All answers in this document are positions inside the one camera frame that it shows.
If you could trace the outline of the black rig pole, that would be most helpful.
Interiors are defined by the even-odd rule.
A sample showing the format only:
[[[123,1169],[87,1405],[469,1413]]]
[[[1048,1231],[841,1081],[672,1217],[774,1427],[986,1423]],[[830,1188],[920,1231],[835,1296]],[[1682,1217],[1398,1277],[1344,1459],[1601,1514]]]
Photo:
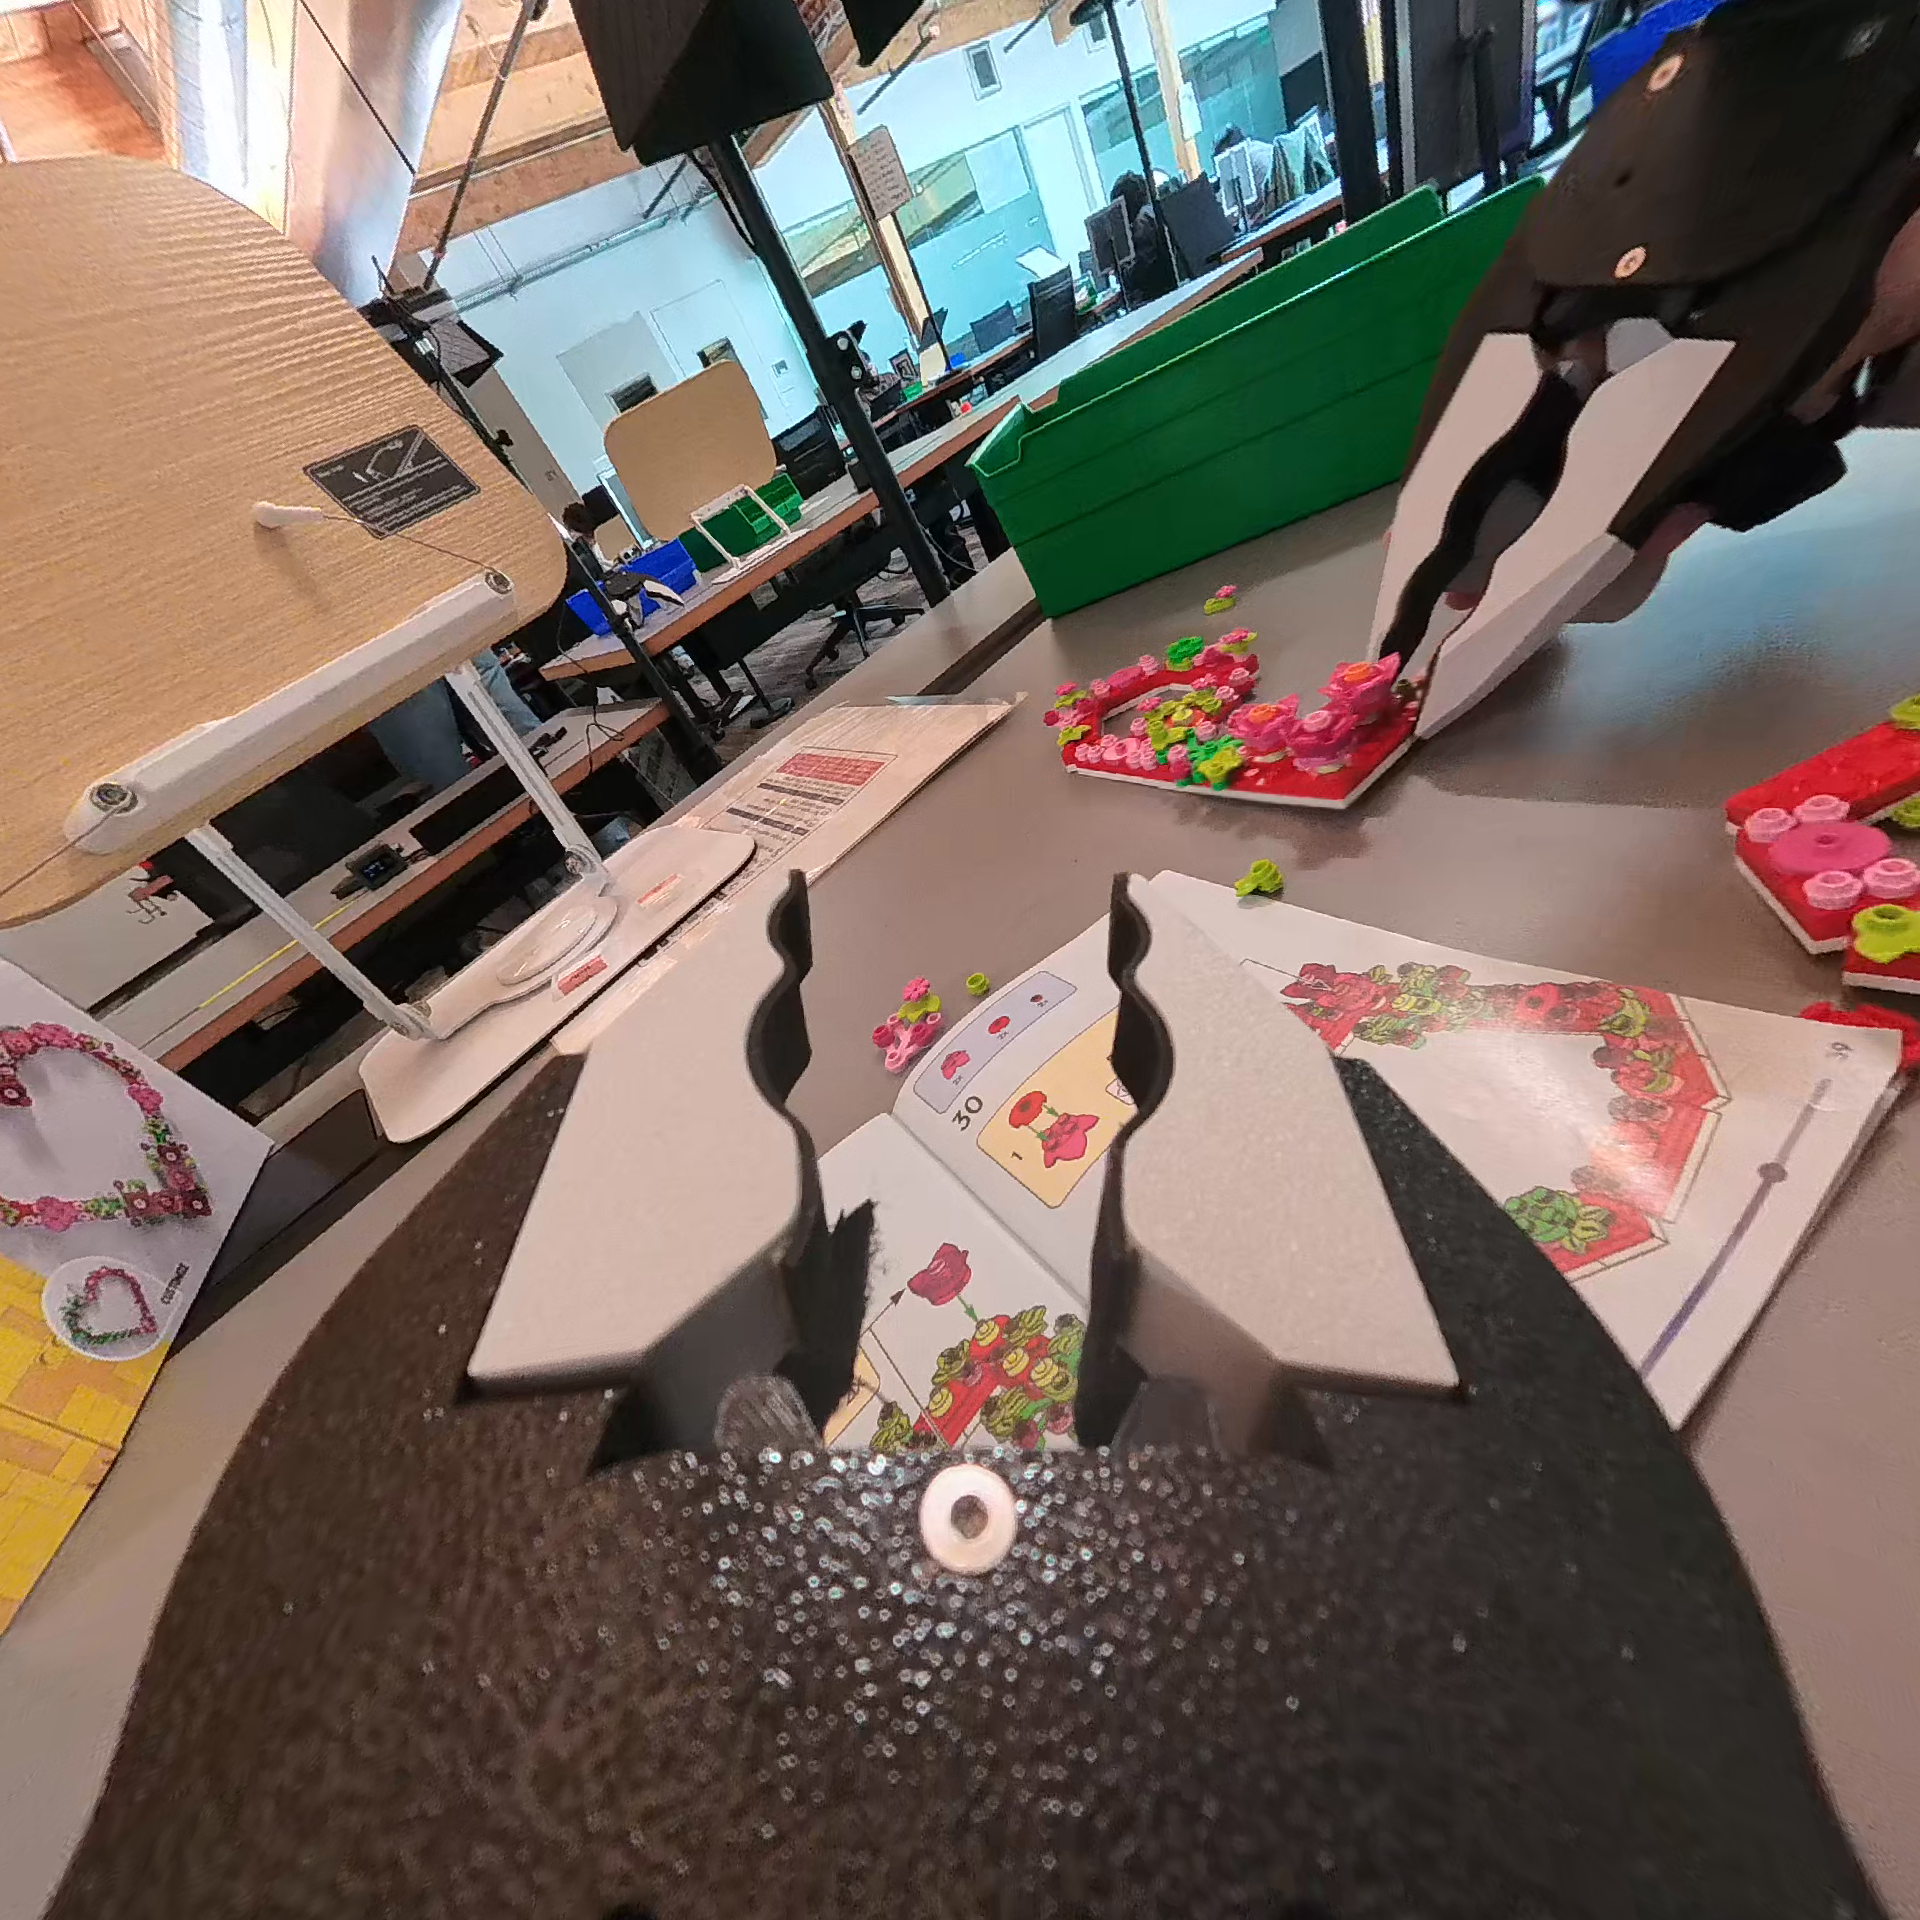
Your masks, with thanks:
[[[820,303],[808,300],[808,284],[797,277],[795,250],[783,247],[783,231],[774,226],[774,214],[753,184],[753,168],[746,164],[746,151],[736,138],[722,138],[708,147],[710,157],[710,180],[728,191],[728,203],[736,209],[797,345],[805,360],[830,406],[830,417],[841,423],[852,455],[874,494],[874,509],[885,519],[885,527],[895,533],[920,592],[927,606],[945,606],[951,595],[947,573],[939,548],[927,543],[889,455],[879,450],[879,438],[856,399],[856,378],[849,371],[841,352],[830,347]]]

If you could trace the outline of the white board stand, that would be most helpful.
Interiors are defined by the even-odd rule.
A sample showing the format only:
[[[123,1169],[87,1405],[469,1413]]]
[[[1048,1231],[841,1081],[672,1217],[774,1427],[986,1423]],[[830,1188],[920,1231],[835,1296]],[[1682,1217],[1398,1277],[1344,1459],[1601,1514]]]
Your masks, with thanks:
[[[144,834],[182,834],[216,876],[227,876],[324,973],[349,982],[389,1032],[365,1057],[365,1089],[384,1138],[390,1140],[423,1140],[473,1110],[509,1070],[535,1057],[577,1011],[635,973],[649,947],[659,947],[753,860],[753,839],[728,829],[649,829],[616,855],[598,855],[587,829],[566,815],[561,791],[516,745],[514,728],[469,666],[477,642],[509,631],[509,614],[516,614],[514,583],[503,573],[477,573],[428,598],[395,631],[274,689],[273,699],[199,719],[117,770],[99,770],[63,820],[63,846],[99,860],[132,860]],[[401,1008],[224,839],[211,839],[211,806],[224,791],[263,781],[280,757],[305,748],[324,728],[354,719],[358,706],[395,690],[428,666],[451,666],[459,700],[557,834],[572,889],[522,918],[435,999]]]

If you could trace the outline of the black square panel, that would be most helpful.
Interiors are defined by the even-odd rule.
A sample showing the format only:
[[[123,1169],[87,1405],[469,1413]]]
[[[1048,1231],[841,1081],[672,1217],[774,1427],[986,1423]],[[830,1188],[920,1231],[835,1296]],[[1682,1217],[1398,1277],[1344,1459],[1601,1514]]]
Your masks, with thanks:
[[[830,97],[789,0],[577,0],[610,138],[643,164],[694,157]]]

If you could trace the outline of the black office chair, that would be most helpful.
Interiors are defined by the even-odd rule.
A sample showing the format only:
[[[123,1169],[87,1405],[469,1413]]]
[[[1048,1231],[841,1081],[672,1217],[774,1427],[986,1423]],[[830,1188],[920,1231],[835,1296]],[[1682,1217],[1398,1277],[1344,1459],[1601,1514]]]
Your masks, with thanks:
[[[814,655],[805,659],[805,690],[822,690],[826,676],[849,675],[849,647],[856,665],[874,655],[874,636],[898,636],[908,618],[926,614],[926,595],[908,595],[904,586],[885,595],[867,592],[841,592],[841,595],[820,595],[808,606],[808,618],[822,631]]]

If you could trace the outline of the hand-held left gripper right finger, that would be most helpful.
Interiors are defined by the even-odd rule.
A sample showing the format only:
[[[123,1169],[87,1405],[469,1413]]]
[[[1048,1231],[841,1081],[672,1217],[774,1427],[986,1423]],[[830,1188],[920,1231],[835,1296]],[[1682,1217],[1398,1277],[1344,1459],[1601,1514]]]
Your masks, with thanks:
[[[1145,876],[1111,883],[1111,1070],[1072,1437],[1156,1392],[1200,1447],[1304,1447],[1300,1392],[1462,1398],[1462,1370],[1331,1047]]]

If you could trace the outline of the light wood board with label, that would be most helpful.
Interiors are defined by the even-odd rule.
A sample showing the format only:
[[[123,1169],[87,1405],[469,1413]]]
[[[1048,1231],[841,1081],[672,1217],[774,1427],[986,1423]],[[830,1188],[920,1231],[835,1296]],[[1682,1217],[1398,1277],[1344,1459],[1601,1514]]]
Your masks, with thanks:
[[[274,226],[123,157],[0,168],[0,539],[7,922],[181,841],[70,850],[99,770],[477,573],[516,592],[499,640],[566,583],[543,502]],[[211,820],[447,675],[224,791]]]

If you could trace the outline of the person's right hand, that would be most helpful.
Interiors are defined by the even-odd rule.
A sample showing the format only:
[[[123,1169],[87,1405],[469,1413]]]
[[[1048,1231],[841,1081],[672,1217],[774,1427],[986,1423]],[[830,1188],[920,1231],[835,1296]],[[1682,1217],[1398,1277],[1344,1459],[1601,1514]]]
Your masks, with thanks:
[[[1891,237],[1878,279],[1870,308],[1834,360],[1834,366],[1792,406],[1792,464],[1740,450],[1734,464],[1734,484],[1717,494],[1757,494],[1761,525],[1787,519],[1806,498],[1838,484],[1841,459],[1838,441],[1853,427],[1915,427],[1915,338],[1920,338],[1920,216],[1909,214],[1905,226]],[[1585,618],[1621,623],[1636,614],[1664,583],[1672,554],[1705,527],[1739,527],[1739,498],[1697,498],[1677,502],[1643,543],[1643,554],[1626,567],[1615,586],[1608,586]]]

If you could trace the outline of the stacked green plastic bins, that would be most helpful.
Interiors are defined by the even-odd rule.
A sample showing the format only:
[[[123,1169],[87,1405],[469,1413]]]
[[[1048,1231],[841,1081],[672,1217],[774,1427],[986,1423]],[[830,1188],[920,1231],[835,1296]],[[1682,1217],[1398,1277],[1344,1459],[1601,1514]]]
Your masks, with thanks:
[[[1546,180],[1418,191],[1071,371],[973,455],[1048,618],[1405,480],[1436,360]]]

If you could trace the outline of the small red lego flower frame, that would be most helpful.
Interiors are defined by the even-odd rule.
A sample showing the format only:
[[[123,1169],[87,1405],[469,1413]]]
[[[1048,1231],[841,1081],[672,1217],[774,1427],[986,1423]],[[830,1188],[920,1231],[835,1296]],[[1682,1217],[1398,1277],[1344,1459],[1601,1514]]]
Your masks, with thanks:
[[[1841,989],[1920,999],[1920,699],[1724,805],[1739,873]]]

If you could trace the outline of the blue storage bins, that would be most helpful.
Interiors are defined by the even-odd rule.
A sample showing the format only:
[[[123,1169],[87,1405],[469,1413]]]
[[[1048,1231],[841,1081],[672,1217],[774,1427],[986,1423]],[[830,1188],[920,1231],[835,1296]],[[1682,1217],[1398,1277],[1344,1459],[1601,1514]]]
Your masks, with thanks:
[[[572,543],[566,560],[587,592],[598,592],[635,623],[652,618],[659,609],[681,609],[700,586],[681,543],[661,543],[625,560],[598,560],[591,543]]]

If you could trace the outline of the lego instruction booklet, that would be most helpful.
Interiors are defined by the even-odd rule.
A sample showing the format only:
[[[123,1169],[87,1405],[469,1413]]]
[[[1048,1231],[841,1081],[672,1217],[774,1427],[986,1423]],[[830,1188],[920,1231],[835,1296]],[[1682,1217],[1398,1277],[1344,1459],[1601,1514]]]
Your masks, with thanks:
[[[1250,978],[1236,1049],[1292,1011],[1370,1063],[1689,1427],[1905,1089],[1902,1041],[1522,973],[1156,876]],[[822,1156],[874,1203],[870,1305],[826,1447],[1072,1447],[1111,1070],[1106,922],[933,1016],[895,1110]]]

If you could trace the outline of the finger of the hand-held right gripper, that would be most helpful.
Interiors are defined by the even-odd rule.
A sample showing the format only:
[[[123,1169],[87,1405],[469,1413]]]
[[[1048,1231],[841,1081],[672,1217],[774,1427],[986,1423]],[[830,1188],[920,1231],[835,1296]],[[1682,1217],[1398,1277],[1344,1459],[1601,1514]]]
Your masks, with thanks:
[[[1717,450],[1725,338],[1608,338],[1601,378],[1563,378],[1563,469],[1545,502],[1510,494],[1491,554],[1447,595],[1410,666],[1424,676],[1418,742],[1436,742],[1626,577]]]
[[[1498,554],[1498,502],[1545,502],[1558,469],[1563,371],[1528,332],[1483,332],[1405,473],[1370,655],[1418,666],[1457,583]]]

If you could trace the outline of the large red lego flower frame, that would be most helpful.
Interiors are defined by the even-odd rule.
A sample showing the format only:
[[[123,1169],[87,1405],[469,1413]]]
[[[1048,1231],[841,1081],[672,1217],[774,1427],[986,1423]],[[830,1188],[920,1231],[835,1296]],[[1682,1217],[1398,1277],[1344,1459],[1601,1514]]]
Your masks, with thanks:
[[[1348,806],[1412,748],[1418,712],[1424,676],[1410,676],[1398,655],[1331,666],[1312,700],[1273,700],[1252,631],[1236,631],[1053,689],[1043,729],[1059,766],[1086,781]]]

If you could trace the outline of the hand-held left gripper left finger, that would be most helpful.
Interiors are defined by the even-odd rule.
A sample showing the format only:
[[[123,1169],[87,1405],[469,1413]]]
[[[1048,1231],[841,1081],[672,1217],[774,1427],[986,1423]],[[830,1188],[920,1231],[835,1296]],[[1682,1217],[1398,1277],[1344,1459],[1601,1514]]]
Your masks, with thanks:
[[[579,1057],[469,1350],[473,1398],[616,1387],[635,1451],[710,1447],[736,1381],[795,1347],[822,1231],[789,1100],[808,1070],[808,876],[758,876]]]

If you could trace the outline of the silver ventilation duct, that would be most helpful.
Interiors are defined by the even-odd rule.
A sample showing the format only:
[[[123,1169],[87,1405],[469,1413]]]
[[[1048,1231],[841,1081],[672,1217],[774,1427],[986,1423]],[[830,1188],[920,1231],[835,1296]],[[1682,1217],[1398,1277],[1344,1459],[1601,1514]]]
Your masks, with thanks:
[[[459,0],[144,4],[167,160],[372,303],[416,195]]]

